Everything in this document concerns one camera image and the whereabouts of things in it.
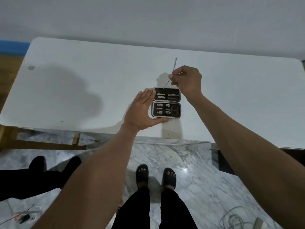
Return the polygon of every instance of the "person's left arm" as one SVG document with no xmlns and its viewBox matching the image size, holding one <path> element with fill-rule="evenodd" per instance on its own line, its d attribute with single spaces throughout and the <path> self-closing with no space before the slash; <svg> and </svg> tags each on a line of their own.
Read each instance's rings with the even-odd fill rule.
<svg viewBox="0 0 305 229">
<path fill-rule="evenodd" d="M 119 132 L 67 181 L 63 190 L 32 229 L 105 228 L 122 199 L 127 164 L 138 131 L 167 121 L 151 119 L 148 109 L 156 92 L 139 92 Z"/>
</svg>

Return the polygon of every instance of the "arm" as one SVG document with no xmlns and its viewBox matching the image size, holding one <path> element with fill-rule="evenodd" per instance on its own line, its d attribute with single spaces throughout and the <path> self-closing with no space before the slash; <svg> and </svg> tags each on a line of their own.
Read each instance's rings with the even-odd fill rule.
<svg viewBox="0 0 305 229">
<path fill-rule="evenodd" d="M 182 66 L 169 77 L 261 207 L 284 228 L 304 228 L 305 167 L 205 98 L 198 69 Z"/>
<path fill-rule="evenodd" d="M 56 200 L 32 229 L 105 228 L 122 199 L 127 164 L 139 130 L 165 122 L 151 119 L 156 92 L 139 92 L 119 132 L 72 174 Z"/>
</svg>

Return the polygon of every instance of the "person's left hand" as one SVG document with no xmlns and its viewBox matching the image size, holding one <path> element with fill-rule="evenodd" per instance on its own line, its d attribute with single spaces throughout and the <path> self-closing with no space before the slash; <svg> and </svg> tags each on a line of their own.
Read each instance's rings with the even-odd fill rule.
<svg viewBox="0 0 305 229">
<path fill-rule="evenodd" d="M 138 132 L 148 127 L 168 121 L 168 118 L 152 119 L 148 116 L 148 109 L 153 102 L 156 91 L 153 88 L 146 88 L 140 91 L 128 108 L 124 117 L 124 125 L 132 131 Z"/>
</svg>

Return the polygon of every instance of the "open black case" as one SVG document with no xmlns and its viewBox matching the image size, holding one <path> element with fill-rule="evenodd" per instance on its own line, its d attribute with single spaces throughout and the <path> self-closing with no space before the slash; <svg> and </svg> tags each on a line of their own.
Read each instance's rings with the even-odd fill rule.
<svg viewBox="0 0 305 229">
<path fill-rule="evenodd" d="M 180 118 L 181 117 L 181 95 L 180 90 L 176 88 L 154 88 L 156 96 L 152 103 L 152 116 L 153 117 L 168 117 Z"/>
</svg>

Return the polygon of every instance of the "forearm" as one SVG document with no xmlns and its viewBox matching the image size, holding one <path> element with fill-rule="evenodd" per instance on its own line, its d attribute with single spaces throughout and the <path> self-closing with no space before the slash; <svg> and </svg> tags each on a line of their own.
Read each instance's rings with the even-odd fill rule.
<svg viewBox="0 0 305 229">
<path fill-rule="evenodd" d="M 204 96 L 189 101 L 234 172 L 267 213 L 287 228 L 304 226 L 305 168 Z"/>
<path fill-rule="evenodd" d="M 136 132 L 120 131 L 70 177 L 33 228 L 105 228 L 122 198 Z"/>
</svg>

